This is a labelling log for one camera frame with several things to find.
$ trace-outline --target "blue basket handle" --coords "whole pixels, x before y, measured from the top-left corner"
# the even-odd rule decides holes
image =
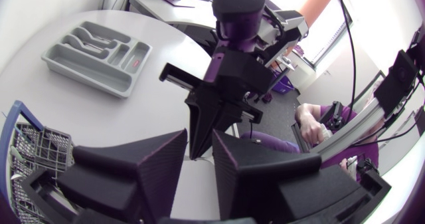
[[[9,149],[11,136],[15,129],[15,123],[20,114],[22,114],[22,116],[24,116],[38,131],[44,129],[43,125],[35,118],[24,103],[16,100],[7,115],[0,137],[0,179],[4,180],[0,181],[0,191],[1,195],[3,195],[3,197],[7,200],[7,203],[9,203],[9,197],[7,196],[7,181],[9,180],[6,180],[7,150]]]

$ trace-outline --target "dishwasher basket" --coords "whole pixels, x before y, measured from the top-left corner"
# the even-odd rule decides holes
[[[20,114],[28,122],[17,122]],[[68,134],[43,127],[21,101],[15,101],[0,137],[0,191],[21,223],[50,223],[28,198],[21,181],[38,168],[46,168],[56,179],[74,163],[73,147]]]

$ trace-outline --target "white table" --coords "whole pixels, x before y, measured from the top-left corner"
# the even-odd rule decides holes
[[[130,11],[148,11],[156,19],[171,25],[192,25],[215,29],[216,18],[210,1],[190,0],[193,7],[174,7],[164,0],[130,0]]]
[[[115,29],[153,47],[128,99],[80,84],[50,71],[41,54],[83,21]],[[55,21],[41,29],[0,74],[0,111],[23,101],[40,122],[71,134],[76,145],[106,147],[189,129],[188,92],[159,74],[167,62],[202,78],[211,58],[192,39],[150,17],[123,11],[91,11]],[[4,119],[0,118],[0,128]],[[214,166],[185,161],[172,217],[218,219]]]

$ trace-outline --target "window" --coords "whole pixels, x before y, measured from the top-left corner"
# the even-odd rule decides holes
[[[299,10],[307,0],[270,1],[282,10]],[[341,3],[339,0],[331,0],[309,28],[308,37],[298,43],[304,51],[304,60],[314,68],[345,30]]]

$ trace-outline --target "grey cutlery tray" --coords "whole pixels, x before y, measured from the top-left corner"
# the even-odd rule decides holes
[[[101,25],[84,22],[41,58],[49,69],[120,98],[127,98],[152,47]]]

